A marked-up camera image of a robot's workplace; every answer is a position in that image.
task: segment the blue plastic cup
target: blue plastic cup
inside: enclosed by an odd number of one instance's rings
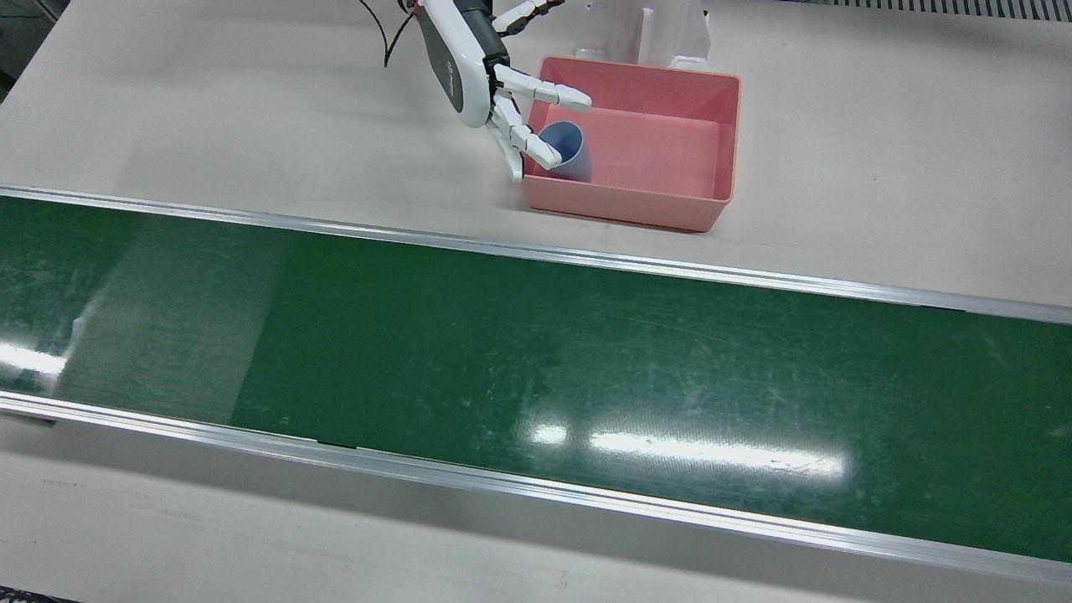
[[[592,156],[580,126],[572,121],[555,121],[540,131],[539,137],[562,155],[562,165],[550,171],[552,176],[578,182],[592,181]]]

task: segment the green conveyor belt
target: green conveyor belt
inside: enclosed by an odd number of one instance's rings
[[[0,351],[12,392],[1072,561],[1068,325],[0,198]]]

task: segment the robotic hand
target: robotic hand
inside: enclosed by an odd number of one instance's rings
[[[522,152],[547,170],[561,165],[562,155],[525,124],[512,94],[579,112],[589,111],[592,99],[511,69],[502,38],[520,33],[565,0],[528,0],[498,18],[492,16],[491,0],[403,1],[420,24],[432,71],[455,111],[470,128],[488,128],[506,155],[513,181],[523,176]]]

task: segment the white stand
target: white stand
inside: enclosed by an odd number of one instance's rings
[[[593,0],[574,55],[704,70],[711,50],[709,18],[700,0]]]

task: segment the pink bin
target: pink bin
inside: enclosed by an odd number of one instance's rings
[[[551,178],[525,159],[521,186],[535,209],[708,232],[733,194],[741,79],[565,57],[540,78],[592,97],[576,113],[534,102],[536,132],[575,121],[592,152],[592,181]]]

